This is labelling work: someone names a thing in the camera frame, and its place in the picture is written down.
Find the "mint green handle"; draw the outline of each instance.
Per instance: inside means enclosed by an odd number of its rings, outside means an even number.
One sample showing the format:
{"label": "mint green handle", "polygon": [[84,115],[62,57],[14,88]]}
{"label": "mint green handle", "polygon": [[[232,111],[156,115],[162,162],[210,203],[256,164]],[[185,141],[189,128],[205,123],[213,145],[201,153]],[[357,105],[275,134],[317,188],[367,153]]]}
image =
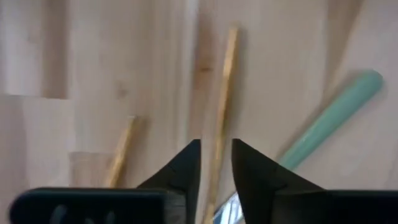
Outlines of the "mint green handle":
{"label": "mint green handle", "polygon": [[289,170],[296,168],[329,135],[372,98],[381,89],[382,83],[382,76],[373,70],[360,74],[294,142],[282,156],[279,164]]}

